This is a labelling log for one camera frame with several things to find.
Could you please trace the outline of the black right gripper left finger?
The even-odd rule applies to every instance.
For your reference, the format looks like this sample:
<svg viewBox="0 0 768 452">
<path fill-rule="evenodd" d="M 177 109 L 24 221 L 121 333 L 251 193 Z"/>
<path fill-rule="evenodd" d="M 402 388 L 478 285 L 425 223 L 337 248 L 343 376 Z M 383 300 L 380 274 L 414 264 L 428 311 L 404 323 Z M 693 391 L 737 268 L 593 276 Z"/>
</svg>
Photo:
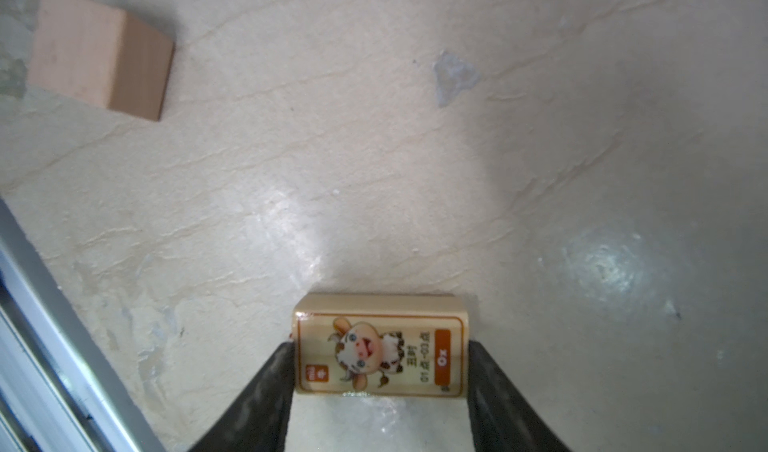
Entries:
<svg viewBox="0 0 768 452">
<path fill-rule="evenodd" d="M 193 451 L 285 449 L 295 388 L 295 344 L 284 342 L 266 360 Z"/>
</svg>

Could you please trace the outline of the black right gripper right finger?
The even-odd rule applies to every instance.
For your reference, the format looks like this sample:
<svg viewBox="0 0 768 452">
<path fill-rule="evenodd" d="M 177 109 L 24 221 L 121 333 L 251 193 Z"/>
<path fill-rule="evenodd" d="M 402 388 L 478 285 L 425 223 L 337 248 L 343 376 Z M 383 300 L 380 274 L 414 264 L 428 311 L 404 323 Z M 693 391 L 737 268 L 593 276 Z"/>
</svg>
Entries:
<svg viewBox="0 0 768 452">
<path fill-rule="evenodd" d="M 468 373 L 469 422 L 477 451 L 570 451 L 474 340 L 469 342 Z"/>
</svg>

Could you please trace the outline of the patterned wood block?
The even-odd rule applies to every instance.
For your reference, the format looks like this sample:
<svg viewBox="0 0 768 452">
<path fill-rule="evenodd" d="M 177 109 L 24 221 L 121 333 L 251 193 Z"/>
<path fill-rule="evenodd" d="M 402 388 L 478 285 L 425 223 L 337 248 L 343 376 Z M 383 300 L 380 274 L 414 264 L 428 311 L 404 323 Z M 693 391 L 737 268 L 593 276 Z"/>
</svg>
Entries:
<svg viewBox="0 0 768 452">
<path fill-rule="evenodd" d="M 291 337 L 300 393 L 467 392 L 469 314 L 454 295 L 310 293 L 294 308 Z"/>
</svg>

